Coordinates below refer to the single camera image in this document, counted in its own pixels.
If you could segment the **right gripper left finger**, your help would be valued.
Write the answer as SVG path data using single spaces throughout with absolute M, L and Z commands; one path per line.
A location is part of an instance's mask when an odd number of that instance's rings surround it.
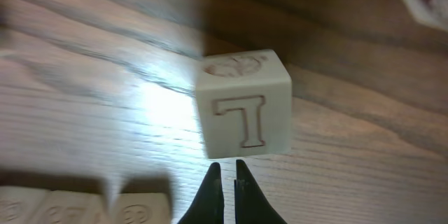
M 224 224 L 224 195 L 221 166 L 213 162 L 190 207 L 178 224 Z

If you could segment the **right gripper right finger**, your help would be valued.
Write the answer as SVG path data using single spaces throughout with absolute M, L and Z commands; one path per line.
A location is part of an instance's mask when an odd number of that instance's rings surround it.
M 286 224 L 264 196 L 243 160 L 236 160 L 234 212 L 236 224 Z

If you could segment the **blue P block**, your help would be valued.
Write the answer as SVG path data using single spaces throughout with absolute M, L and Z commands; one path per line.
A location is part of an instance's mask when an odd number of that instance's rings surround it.
M 208 158 L 290 149 L 292 80 L 273 50 L 206 57 L 195 99 Z

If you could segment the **red I block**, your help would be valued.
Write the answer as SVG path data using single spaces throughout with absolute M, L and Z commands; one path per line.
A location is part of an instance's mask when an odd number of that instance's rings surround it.
M 113 224 L 170 224 L 171 208 L 163 193 L 124 193 L 111 209 Z

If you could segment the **green R block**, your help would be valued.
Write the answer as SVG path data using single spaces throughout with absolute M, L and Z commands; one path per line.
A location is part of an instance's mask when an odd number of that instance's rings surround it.
M 61 190 L 49 192 L 28 220 L 31 224 L 107 224 L 110 222 L 101 196 Z

